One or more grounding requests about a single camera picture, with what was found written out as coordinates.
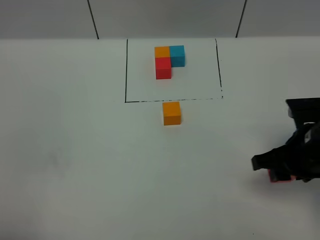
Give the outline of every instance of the blue cube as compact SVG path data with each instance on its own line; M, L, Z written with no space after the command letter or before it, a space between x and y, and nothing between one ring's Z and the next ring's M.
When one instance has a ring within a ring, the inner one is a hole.
M186 65L185 47L170 46L170 60L172 68L184 67Z

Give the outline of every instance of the black line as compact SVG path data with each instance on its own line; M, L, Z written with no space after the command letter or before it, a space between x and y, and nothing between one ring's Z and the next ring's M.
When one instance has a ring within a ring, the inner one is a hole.
M222 82L221 82L221 73L220 73L220 63L219 63L219 53L218 53L218 43L217 39L215 38L215 49L216 49L216 60L218 62L218 70L219 70L219 79L220 79L220 88L221 88L221 98L224 98L223 91L222 91Z
M97 31L94 15L92 14L90 2L89 2L89 0L86 0L86 1L88 2L88 6L89 6L89 10L90 10L90 14L91 14L91 18L92 18L92 22L93 22L93 26L94 26L96 38L99 39L99 35L98 35L98 31Z
M192 99L174 99L174 100L150 100L150 101L126 101L125 103L157 103L157 102L177 102L177 101L197 101L197 100L215 100L219 98L192 98Z
M128 76L128 39L126 39L125 96L124 96L124 103L128 103L128 102L127 102L127 76Z
M244 1L244 5L243 5L241 17L240 17L240 22L239 22L238 30L236 31L236 35L235 35L236 38L238 37L238 34L239 34L239 30L240 30L240 26L241 26L241 23L242 23L242 18L244 17L244 13L245 13L246 6L247 6L247 0Z

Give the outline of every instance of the cube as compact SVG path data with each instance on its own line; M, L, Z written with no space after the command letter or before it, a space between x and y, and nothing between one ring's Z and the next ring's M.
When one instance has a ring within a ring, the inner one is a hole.
M155 58L170 58L170 48L168 46L156 46L154 48Z
M155 79L171 79L170 57L156 57L155 59Z
M170 46L171 67L184 67L186 65L185 47Z
M162 108L163 124L165 126L181 124L181 110L178 101L164 102L162 103Z

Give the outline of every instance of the red cube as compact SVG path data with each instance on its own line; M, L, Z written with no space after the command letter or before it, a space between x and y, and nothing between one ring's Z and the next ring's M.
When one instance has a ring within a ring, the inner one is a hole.
M170 57L155 58L155 79L171 79Z

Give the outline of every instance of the stacked blocks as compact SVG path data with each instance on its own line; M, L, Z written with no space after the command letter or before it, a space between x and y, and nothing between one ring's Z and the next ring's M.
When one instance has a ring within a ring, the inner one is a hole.
M180 125L181 124L181 110L178 101L164 102L163 108L163 124L167 125Z
M171 79L171 68L184 67L186 65L185 47L181 46L156 46L155 78Z

